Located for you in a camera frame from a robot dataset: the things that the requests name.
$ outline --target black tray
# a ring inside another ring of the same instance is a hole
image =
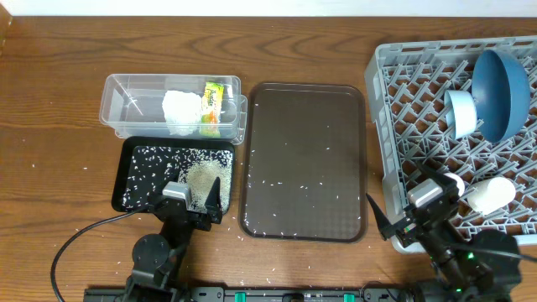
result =
[[[241,228],[260,238],[362,238],[368,227],[362,93],[264,83],[252,99]]]
[[[232,154],[232,160],[231,160],[231,174],[233,176],[233,165],[235,160],[235,149],[233,145],[229,142],[222,142],[222,141],[216,141],[216,140],[192,140],[192,139],[175,139],[175,138],[146,138],[146,137],[131,137],[125,140],[123,143],[123,148],[121,151],[121,158],[119,159],[119,166],[117,167],[117,176],[116,176],[116,184],[114,185],[114,191],[112,193],[112,208],[116,211],[120,212],[126,212],[129,211],[128,208],[123,206],[123,194],[125,193],[125,190],[128,187],[128,177],[129,173],[131,171],[131,163],[133,160],[133,152],[136,147],[139,146],[149,146],[149,147],[155,147],[155,148],[193,148],[193,149],[200,149],[200,150],[227,150],[230,151]],[[173,162],[171,159],[166,159],[163,157],[163,163],[166,164],[166,160],[168,162]],[[184,162],[182,167],[179,167],[179,169],[183,169],[183,167],[187,167],[188,165],[192,165],[193,163]],[[165,180],[164,176],[162,178],[152,177],[149,178],[152,174],[153,170],[147,170],[146,175],[148,176],[147,181],[153,182],[155,186],[157,187],[156,191],[162,191],[162,189],[165,187],[165,185],[170,181],[170,179]]]

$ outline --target blue bowl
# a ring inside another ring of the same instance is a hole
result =
[[[472,96],[483,137],[497,143],[520,131],[529,113],[529,82],[524,67],[507,53],[485,50],[472,76]]]

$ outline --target clear plastic container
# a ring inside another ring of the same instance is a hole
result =
[[[162,102],[167,91],[193,92],[203,96],[207,82],[224,85],[221,122],[173,124],[164,119]],[[248,100],[241,95],[241,81],[234,75],[110,75],[102,93],[100,120],[116,130],[120,138],[208,138],[200,130],[217,127],[220,139],[240,144]],[[169,127],[194,128],[185,136],[171,134]]]

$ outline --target wood grain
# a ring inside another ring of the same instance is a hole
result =
[[[363,72],[379,44],[530,34],[537,19],[15,18],[0,57],[0,300],[54,301],[49,269],[61,244],[116,214],[110,196],[123,141],[98,121],[111,73],[236,75],[243,94],[262,81],[347,84],[365,94]],[[367,119],[368,191],[382,205],[382,160]],[[236,177],[243,153],[237,148]],[[222,225],[194,234],[183,280],[359,288],[432,276],[427,256],[380,240],[371,216],[358,244],[241,241],[235,184]],[[133,244],[159,228],[140,215],[75,241],[57,272],[66,299],[80,301],[88,286],[124,285]],[[521,249],[537,255],[537,247]],[[537,266],[522,272],[514,301],[535,301]]]
[[[6,34],[8,33],[9,25],[11,25],[11,14],[6,8],[0,4],[0,55],[2,55],[2,49],[6,41]]]

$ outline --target black cable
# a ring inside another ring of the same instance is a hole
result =
[[[442,244],[452,247],[454,249],[462,250],[462,251],[468,251],[468,252],[475,252],[475,253],[487,253],[491,255],[496,256],[502,256],[502,257],[509,257],[509,258],[517,258],[520,260],[528,260],[533,263],[537,263],[537,258],[532,257],[530,255],[519,255],[517,253],[510,253],[510,252],[504,252],[504,251],[497,251],[492,250],[488,248],[480,248],[480,247],[473,247],[466,244],[460,244],[460,243],[451,243],[451,242],[445,242],[443,240],[440,240],[438,238],[435,238],[436,241],[441,242]]]
[[[94,227],[99,227],[99,226],[101,226],[101,225],[103,225],[105,223],[118,221],[120,219],[132,216],[132,215],[137,214],[137,213],[139,213],[141,211],[146,211],[150,207],[151,206],[142,206],[142,207],[138,208],[137,210],[131,211],[131,212],[127,213],[127,214],[123,214],[123,215],[120,215],[120,216],[115,216],[115,217],[112,217],[112,218],[105,219],[103,221],[95,222],[94,224],[92,224],[90,226],[86,226],[85,228],[79,230],[75,235],[73,235],[73,237],[69,238],[69,240],[67,240],[67,242],[64,243],[64,245],[60,248],[58,253],[56,253],[56,257],[54,257],[54,261],[52,262],[52,266],[50,267],[50,282],[52,283],[52,289],[54,290],[54,293],[56,294],[56,298],[58,298],[59,302],[65,302],[65,300],[64,300],[64,297],[61,296],[60,289],[58,289],[58,284],[56,283],[56,265],[58,264],[58,260],[60,260],[60,256],[65,251],[65,249],[67,247],[69,247],[69,245],[72,242],[74,242],[75,239],[77,239],[80,235],[84,234],[85,232],[90,231]]]
[[[397,299],[395,299],[395,296],[392,294],[392,292],[389,291],[389,289],[386,289],[386,291],[388,292],[390,298],[392,298],[395,302],[397,302]]]

